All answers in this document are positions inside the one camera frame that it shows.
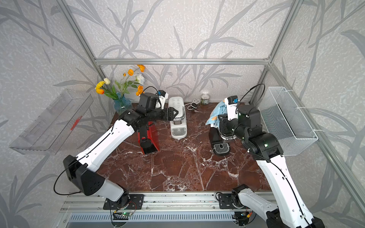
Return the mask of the white coffee machine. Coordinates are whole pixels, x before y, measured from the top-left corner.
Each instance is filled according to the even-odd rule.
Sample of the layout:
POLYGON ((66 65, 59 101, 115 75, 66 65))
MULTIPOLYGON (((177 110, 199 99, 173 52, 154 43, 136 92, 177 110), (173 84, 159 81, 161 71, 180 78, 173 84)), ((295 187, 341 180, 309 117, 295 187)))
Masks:
POLYGON ((187 136, 187 123, 185 104, 182 97, 172 97, 169 99, 168 107, 173 107, 178 111, 177 116, 170 122, 171 136, 174 139, 183 139, 187 136))

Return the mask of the blue pink patterned cloth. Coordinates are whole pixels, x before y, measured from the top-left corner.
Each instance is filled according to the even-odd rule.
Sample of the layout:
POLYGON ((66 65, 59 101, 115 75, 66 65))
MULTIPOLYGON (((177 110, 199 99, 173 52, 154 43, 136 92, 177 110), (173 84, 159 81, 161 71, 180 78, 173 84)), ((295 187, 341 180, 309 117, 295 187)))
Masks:
POLYGON ((219 129, 220 120, 218 119, 219 115, 228 114, 227 112, 227 105, 224 101, 221 101, 217 104, 217 106, 211 112, 209 119, 207 120, 205 125, 209 125, 210 127, 214 127, 219 129))

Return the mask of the black coffee machine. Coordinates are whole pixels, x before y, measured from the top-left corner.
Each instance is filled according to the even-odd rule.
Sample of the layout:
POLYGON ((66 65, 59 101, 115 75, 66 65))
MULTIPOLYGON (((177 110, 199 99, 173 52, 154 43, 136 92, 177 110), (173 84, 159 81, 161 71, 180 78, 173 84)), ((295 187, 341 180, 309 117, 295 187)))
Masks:
POLYGON ((224 136, 219 129, 211 127, 209 131, 209 141, 213 153, 216 156, 227 156, 231 152, 229 142, 236 139, 236 136, 224 136))

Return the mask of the red coffee machine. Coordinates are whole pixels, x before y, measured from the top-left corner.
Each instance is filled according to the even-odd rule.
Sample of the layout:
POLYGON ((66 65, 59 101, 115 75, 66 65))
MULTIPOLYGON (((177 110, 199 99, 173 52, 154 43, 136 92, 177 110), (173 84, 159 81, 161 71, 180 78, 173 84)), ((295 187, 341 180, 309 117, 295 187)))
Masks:
POLYGON ((157 129, 154 122, 148 122, 138 130, 138 143, 143 154, 160 151, 157 129))

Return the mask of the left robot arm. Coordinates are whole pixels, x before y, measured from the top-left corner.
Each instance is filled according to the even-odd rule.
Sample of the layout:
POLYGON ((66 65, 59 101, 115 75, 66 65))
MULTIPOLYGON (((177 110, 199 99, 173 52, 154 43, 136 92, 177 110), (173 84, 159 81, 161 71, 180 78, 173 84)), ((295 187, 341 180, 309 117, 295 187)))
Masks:
POLYGON ((104 160, 128 137, 154 120, 173 121, 179 112, 173 108, 157 108, 146 114, 129 109, 121 114, 114 125, 86 150, 63 160, 67 178, 86 196, 99 195, 113 202, 127 197, 124 188, 99 175, 104 160))

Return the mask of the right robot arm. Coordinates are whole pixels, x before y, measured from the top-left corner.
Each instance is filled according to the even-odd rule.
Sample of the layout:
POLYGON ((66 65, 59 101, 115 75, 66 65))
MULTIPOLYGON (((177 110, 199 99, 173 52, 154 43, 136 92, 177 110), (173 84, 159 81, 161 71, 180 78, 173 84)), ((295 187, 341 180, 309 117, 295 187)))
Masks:
POLYGON ((218 116, 224 136, 240 139, 263 171, 276 203, 270 203, 243 184, 232 190, 234 207, 249 208, 266 221, 269 228, 323 228, 324 222, 310 212, 288 170, 278 139, 262 130, 260 118, 239 113, 237 118, 218 116))

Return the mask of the tin can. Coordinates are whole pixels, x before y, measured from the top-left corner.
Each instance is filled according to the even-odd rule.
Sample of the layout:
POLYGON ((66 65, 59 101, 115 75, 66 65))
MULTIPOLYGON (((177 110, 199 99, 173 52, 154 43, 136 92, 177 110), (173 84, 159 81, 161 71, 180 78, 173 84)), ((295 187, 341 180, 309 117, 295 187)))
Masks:
POLYGON ((208 105, 210 100, 210 96, 208 94, 201 95, 201 104, 208 105))

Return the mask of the blue glass vase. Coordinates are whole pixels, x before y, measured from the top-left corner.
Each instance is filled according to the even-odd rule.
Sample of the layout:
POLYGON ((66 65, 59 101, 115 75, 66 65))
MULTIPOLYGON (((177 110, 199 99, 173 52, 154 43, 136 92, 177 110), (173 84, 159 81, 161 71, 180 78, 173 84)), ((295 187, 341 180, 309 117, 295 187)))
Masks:
POLYGON ((120 96, 119 99, 114 100, 114 109, 119 115, 121 115, 127 109, 131 108, 132 108, 132 103, 128 98, 126 98, 125 95, 122 95, 120 96))

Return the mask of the orange yellow artificial flowers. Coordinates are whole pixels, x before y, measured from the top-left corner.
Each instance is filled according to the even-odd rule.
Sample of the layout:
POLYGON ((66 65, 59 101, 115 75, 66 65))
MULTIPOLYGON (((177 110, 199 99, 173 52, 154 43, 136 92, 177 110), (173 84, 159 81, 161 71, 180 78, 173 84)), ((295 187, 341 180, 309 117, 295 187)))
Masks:
POLYGON ((129 89, 136 89, 136 95, 140 96, 144 90, 145 78, 142 73, 144 73, 146 67, 144 65, 137 65, 137 69, 129 69, 123 74, 123 78, 120 81, 112 82, 105 78, 104 80, 97 83, 95 91, 99 95, 106 95, 107 97, 118 100, 125 94, 130 94, 129 89))

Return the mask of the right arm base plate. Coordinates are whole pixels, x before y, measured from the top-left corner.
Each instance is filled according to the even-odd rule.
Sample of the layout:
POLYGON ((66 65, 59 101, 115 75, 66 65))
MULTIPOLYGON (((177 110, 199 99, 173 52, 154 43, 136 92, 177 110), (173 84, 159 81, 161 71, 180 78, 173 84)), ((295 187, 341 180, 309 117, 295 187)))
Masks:
POLYGON ((231 193, 217 192, 215 197, 219 203, 220 209, 236 209, 236 207, 233 205, 231 193))

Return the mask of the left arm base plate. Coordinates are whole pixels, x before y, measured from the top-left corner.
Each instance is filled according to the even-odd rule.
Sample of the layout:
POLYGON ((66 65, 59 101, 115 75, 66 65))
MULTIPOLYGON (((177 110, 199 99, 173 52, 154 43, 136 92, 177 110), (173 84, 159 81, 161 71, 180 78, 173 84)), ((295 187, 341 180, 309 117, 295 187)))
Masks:
POLYGON ((111 201, 106 199, 103 210, 140 210, 144 201, 143 194, 124 194, 118 201, 111 201))

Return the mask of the clear plastic wall shelf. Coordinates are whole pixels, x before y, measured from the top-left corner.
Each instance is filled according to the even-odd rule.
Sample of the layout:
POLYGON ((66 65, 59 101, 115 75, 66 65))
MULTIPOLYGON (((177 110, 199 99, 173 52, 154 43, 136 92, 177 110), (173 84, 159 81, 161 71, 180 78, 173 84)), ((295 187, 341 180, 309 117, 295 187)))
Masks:
POLYGON ((55 155, 93 101, 90 93, 65 89, 10 148, 23 155, 55 155))

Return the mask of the aluminium front rail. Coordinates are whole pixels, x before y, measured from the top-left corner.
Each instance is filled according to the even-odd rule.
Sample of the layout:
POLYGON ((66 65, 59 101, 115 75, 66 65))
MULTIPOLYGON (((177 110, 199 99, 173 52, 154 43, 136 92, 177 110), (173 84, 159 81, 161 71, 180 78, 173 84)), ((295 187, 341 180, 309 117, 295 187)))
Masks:
MULTIPOLYGON (((216 200, 217 192, 131 192, 143 194, 142 208, 137 212, 163 211, 239 211, 236 209, 220 209, 216 200)), ((104 212, 106 198, 101 196, 85 196, 75 194, 68 196, 61 209, 61 213, 71 212, 104 212)))

